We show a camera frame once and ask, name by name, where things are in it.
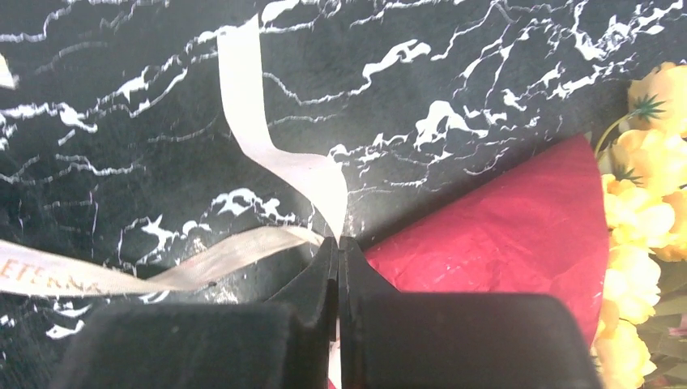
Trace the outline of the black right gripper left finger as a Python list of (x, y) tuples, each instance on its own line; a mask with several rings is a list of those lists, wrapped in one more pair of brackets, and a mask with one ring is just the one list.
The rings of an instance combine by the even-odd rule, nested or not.
[(336, 242), (265, 302), (111, 305), (66, 350), (53, 388), (325, 388)]

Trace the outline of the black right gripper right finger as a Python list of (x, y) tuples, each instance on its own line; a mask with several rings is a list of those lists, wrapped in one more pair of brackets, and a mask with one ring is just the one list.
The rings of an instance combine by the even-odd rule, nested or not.
[(344, 388), (598, 388), (587, 346), (555, 297), (402, 293), (339, 243)]

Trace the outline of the maroon wrapping paper sheet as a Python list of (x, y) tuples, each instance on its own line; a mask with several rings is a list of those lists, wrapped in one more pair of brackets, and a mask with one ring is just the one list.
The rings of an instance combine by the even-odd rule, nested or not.
[[(600, 172), (576, 136), (361, 249), (402, 293), (533, 293), (555, 297), (589, 348), (608, 261)], [(341, 385), (339, 349), (330, 382)]]

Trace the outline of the beige ribbon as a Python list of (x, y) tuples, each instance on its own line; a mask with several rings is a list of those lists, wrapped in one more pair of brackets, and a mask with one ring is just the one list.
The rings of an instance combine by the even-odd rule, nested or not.
[[(286, 152), (273, 144), (263, 98), (259, 35), (258, 17), (253, 16), (217, 36), (224, 117), (241, 151), (305, 196), (340, 242), (348, 204), (345, 177), (327, 156)], [(322, 236), (302, 227), (260, 227), (227, 237), (147, 280), (3, 241), (1, 290), (58, 297), (193, 291), (272, 254), (323, 241)]]

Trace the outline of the yellow fake flower bunch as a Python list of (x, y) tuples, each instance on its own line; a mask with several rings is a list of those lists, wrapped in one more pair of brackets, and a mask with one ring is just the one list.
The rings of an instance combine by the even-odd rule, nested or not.
[(630, 83), (595, 145), (609, 260), (591, 355), (606, 388), (686, 385), (686, 67)]

